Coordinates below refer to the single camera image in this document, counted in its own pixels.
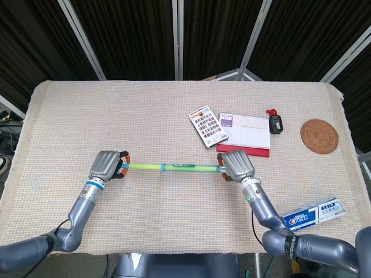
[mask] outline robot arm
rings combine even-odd
[[[358,232],[355,249],[349,243],[317,235],[296,236],[286,227],[265,194],[260,180],[254,178],[254,167],[244,151],[219,156],[230,175],[239,182],[258,222],[270,229],[263,235],[263,247],[272,255],[287,255],[334,266],[360,278],[371,277],[371,227]]]
[[[83,229],[104,190],[104,183],[117,174],[121,157],[127,152],[101,151],[90,169],[90,177],[73,205],[68,219],[69,229],[54,229],[49,233],[7,246],[0,246],[0,273],[8,273],[28,264],[35,264],[51,251],[73,252],[81,242]]]

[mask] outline dark curtain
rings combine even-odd
[[[239,68],[262,0],[184,1],[184,80]]]
[[[343,106],[354,144],[371,151],[371,45],[332,82],[343,94]]]
[[[57,1],[0,0],[0,94],[22,111],[45,80],[96,80]]]
[[[370,1],[275,0],[247,68],[264,81],[319,81],[370,25]]]
[[[72,0],[107,79],[174,80],[172,0]]]

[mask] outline toothpaste box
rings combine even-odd
[[[339,199],[327,197],[326,199],[309,203],[297,210],[282,214],[286,226],[292,231],[298,231],[311,225],[346,214]]]

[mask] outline brown rattan coaster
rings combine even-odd
[[[305,122],[300,135],[308,149],[323,155],[333,152],[339,143],[336,130],[324,120],[313,119]]]

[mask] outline beige tablecloth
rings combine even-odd
[[[348,214],[302,233],[354,244],[371,224],[371,205],[355,156],[342,95],[324,83],[44,82],[34,91],[0,202],[0,244],[40,235],[67,218],[100,150],[128,150],[133,163],[216,164],[188,113],[204,105],[266,117],[275,108],[284,131],[271,157],[251,156],[256,177],[279,213],[329,195]],[[301,141],[318,118],[339,134],[319,155]],[[257,234],[265,231],[256,223]],[[78,252],[91,254],[262,252],[239,185],[215,173],[129,170],[106,183]]]

